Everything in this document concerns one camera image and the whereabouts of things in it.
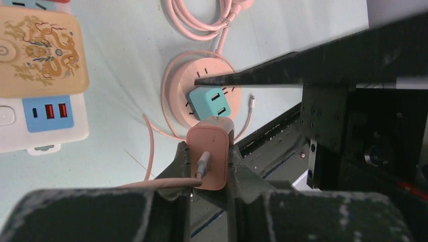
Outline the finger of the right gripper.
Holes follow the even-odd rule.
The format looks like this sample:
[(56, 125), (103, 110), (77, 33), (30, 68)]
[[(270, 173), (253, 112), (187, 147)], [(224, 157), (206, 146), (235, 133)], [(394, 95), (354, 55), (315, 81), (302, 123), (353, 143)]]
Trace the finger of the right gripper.
[(427, 76), (427, 12), (291, 52), (198, 86), (392, 83)]

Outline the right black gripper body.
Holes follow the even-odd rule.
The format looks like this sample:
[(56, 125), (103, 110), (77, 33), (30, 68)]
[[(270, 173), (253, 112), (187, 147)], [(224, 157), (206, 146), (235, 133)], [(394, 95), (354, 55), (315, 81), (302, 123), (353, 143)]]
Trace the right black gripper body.
[(309, 187), (427, 200), (427, 78), (306, 84), (300, 126)]

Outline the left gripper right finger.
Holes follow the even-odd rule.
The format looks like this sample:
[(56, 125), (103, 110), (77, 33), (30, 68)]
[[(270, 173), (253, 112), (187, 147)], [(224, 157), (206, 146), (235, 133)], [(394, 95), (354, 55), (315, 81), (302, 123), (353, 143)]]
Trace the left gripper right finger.
[(379, 193), (277, 189), (229, 151), (229, 241), (414, 241), (400, 211)]

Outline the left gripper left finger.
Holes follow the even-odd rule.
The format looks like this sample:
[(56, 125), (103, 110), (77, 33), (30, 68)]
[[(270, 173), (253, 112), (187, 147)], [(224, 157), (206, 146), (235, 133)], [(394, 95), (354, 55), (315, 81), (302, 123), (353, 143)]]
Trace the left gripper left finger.
[(190, 188), (35, 190), (1, 241), (190, 241)]

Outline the white multicolour power strip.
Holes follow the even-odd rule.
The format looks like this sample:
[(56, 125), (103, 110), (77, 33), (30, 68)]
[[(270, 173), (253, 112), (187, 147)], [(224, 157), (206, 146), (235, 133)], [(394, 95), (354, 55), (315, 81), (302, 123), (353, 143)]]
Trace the white multicolour power strip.
[[(1, 6), (64, 12), (69, 1), (1, 1)], [(26, 150), (37, 155), (41, 147), (56, 152), (63, 143), (88, 137), (84, 92), (27, 98), (1, 98), (1, 152)]]

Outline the teal cube socket adapter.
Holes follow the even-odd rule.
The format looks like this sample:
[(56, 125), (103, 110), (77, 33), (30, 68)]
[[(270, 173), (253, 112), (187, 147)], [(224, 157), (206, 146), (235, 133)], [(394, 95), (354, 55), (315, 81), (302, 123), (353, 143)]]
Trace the teal cube socket adapter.
[(220, 86), (197, 87), (186, 94), (186, 99), (198, 121), (210, 116), (231, 115), (231, 108)]

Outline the beige cube plug adapter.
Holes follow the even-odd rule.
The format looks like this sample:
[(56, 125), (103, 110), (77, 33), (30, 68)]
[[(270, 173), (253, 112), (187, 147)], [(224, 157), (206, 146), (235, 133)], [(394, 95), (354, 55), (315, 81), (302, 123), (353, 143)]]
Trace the beige cube plug adapter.
[(74, 16), (1, 6), (1, 98), (79, 94), (88, 86), (82, 32)]

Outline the small pink plug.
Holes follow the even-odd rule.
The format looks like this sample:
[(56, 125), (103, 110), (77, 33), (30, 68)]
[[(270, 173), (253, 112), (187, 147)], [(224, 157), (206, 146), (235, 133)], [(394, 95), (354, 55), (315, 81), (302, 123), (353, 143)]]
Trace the small pink plug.
[(228, 117), (210, 116), (192, 127), (186, 136), (191, 177), (201, 190), (219, 191), (227, 183), (229, 148), (234, 144), (234, 123)]

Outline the light green table mat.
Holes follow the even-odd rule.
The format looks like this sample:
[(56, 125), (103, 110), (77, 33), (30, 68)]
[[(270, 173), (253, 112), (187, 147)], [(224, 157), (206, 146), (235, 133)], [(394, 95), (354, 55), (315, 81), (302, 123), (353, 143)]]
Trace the light green table mat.
[[(90, 134), (53, 154), (1, 155), (1, 223), (29, 191), (116, 187), (144, 179), (149, 157), (141, 115), (164, 132), (161, 82), (168, 63), (215, 41), (193, 41), (171, 25), (163, 1), (72, 1), (81, 24), (90, 86)], [(367, 27), (366, 1), (255, 1), (232, 22), (223, 56), (236, 70)]]

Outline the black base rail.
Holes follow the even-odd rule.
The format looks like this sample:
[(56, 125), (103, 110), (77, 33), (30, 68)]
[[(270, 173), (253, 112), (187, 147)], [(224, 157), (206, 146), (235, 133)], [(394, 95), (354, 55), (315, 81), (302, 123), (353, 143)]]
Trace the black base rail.
[[(300, 109), (296, 104), (237, 143), (243, 163), (280, 188), (306, 174), (309, 143), (300, 132)], [(228, 240), (226, 194), (226, 189), (193, 191), (191, 241)]]

